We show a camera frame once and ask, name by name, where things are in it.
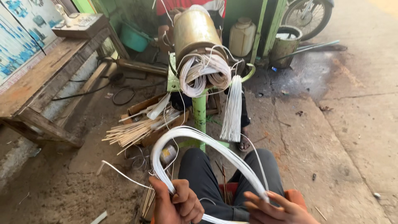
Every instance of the metal drum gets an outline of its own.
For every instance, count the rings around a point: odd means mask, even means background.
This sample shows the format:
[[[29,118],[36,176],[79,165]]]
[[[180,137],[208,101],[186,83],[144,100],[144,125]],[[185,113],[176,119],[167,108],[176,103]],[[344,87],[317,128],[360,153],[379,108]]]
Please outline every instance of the metal drum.
[[[176,52],[176,67],[178,68],[183,57],[193,51],[207,51],[214,45],[222,45],[217,35],[214,23],[210,16],[200,10],[186,10],[174,19],[174,49]],[[215,47],[213,53],[221,53],[227,61],[227,55],[223,48]]]

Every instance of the red shirt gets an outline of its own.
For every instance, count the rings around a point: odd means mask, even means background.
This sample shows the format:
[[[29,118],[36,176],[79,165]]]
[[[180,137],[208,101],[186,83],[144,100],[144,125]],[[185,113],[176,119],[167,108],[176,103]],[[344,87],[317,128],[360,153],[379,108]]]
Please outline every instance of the red shirt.
[[[163,0],[164,6],[160,0],[156,0],[156,11],[159,18],[159,25],[167,25],[169,19],[166,14],[177,7],[189,8],[192,5],[203,6],[210,14],[211,19],[214,22],[216,29],[221,28],[224,25],[226,0]]]

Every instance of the foot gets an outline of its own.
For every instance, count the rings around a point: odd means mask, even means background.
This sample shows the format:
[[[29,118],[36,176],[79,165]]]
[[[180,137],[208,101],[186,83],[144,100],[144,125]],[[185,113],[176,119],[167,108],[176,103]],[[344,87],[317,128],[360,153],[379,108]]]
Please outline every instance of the foot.
[[[246,137],[249,137],[249,133],[248,133],[248,128],[247,128],[247,126],[246,126],[246,127],[243,127],[243,128],[240,130],[240,133],[241,133],[242,135],[246,136]],[[245,151],[248,150],[249,147],[250,147],[249,140],[248,140],[247,138],[243,137],[243,136],[240,136],[239,149],[240,149],[242,152],[245,152]]]

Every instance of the wooden bench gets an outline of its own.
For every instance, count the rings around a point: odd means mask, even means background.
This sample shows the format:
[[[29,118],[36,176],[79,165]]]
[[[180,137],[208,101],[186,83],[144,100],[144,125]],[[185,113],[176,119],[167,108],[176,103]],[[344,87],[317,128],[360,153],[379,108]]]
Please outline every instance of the wooden bench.
[[[0,122],[38,144],[59,141],[81,147],[83,139],[72,135],[63,127],[82,97],[74,98],[56,122],[48,120],[41,113],[107,37],[113,41],[119,55],[128,58],[111,26],[105,26],[91,39],[65,38],[0,96]],[[89,91],[108,66],[108,63],[102,63],[80,93]],[[31,126],[40,129],[42,133],[38,133]]]

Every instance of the person's left hand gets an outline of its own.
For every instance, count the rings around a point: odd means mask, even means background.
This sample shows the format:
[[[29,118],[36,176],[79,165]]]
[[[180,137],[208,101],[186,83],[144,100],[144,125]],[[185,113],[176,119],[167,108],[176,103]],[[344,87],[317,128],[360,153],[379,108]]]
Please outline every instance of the person's left hand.
[[[172,181],[176,194],[171,199],[165,183],[155,177],[149,182],[155,190],[155,224],[196,224],[202,220],[205,210],[187,180]]]

